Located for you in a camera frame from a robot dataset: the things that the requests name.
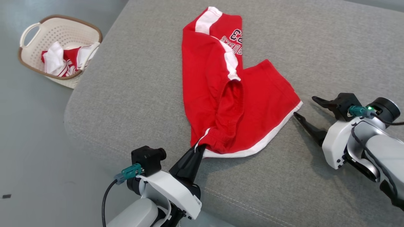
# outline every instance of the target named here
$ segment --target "red and white cloth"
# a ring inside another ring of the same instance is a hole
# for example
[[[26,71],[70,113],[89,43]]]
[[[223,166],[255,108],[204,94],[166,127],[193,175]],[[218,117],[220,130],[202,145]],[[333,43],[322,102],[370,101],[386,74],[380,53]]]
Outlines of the red and white cloth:
[[[242,65],[242,19],[208,7],[183,29],[183,98],[191,146],[204,157],[239,158],[262,150],[303,104],[264,60]]]
[[[49,47],[48,51],[42,51],[41,59],[45,64],[44,71],[58,77],[73,75],[82,67],[86,57],[91,53],[92,47],[92,45],[88,45],[63,50],[60,43],[56,41]],[[96,51],[97,49],[91,54],[86,66]]]

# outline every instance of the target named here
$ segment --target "basket hole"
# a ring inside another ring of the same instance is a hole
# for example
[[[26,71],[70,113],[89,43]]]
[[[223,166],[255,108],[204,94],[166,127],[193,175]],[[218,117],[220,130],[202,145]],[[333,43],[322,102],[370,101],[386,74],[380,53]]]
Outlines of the basket hole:
[[[39,27],[34,27],[33,29],[31,29],[28,32],[28,34],[27,34],[27,36],[25,37],[25,40],[24,40],[24,45],[27,45],[32,40],[32,38],[38,32],[38,30],[39,30]]]

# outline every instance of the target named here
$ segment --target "basket handle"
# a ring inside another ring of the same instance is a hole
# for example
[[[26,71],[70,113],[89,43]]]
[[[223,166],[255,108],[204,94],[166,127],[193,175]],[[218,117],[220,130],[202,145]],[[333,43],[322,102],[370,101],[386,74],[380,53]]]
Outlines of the basket handle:
[[[25,47],[27,47],[27,46],[29,46],[29,45],[31,44],[31,42],[32,42],[32,41],[35,39],[35,37],[38,35],[39,30],[36,32],[36,34],[34,35],[34,37],[31,39],[31,41],[30,41],[27,45],[24,45],[25,38],[27,37],[27,34],[28,34],[29,31],[31,31],[34,27],[37,27],[37,26],[40,26],[40,25],[41,25],[41,23],[35,23],[35,24],[33,24],[33,25],[27,27],[27,29],[25,29],[25,31],[23,32],[23,34],[21,35],[21,38],[20,38],[20,47],[21,47],[21,48],[25,48]]]
[[[87,64],[88,59],[90,59],[90,56],[93,54],[93,52],[95,51],[95,49],[98,48],[98,46],[100,45],[99,42],[95,42],[92,46],[91,46],[91,50],[90,53],[87,55],[87,57],[84,59],[83,65],[81,66],[80,70],[84,71],[84,67]]]

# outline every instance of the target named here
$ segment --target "laundry basket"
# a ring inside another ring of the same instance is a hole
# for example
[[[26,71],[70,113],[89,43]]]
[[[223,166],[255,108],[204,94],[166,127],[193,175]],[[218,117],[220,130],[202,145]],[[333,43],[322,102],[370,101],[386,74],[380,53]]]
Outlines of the laundry basket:
[[[28,32],[34,27],[39,27],[32,40],[24,45]],[[85,58],[84,64],[76,73],[58,77],[44,71],[44,63],[41,60],[42,51],[58,41],[63,49],[73,49],[80,46],[92,45],[90,54]],[[50,80],[69,88],[75,88],[84,67],[91,54],[102,41],[101,31],[94,25],[85,21],[62,15],[51,15],[42,19],[39,23],[29,26],[21,36],[18,59],[26,67],[46,76]]]

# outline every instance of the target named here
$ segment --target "camera lens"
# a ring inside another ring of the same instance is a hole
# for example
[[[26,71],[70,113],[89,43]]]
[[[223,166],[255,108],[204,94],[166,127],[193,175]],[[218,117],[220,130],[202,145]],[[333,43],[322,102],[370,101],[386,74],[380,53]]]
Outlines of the camera lens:
[[[397,105],[386,98],[379,97],[367,105],[369,106],[373,107],[376,114],[387,122],[393,122],[400,116]]]

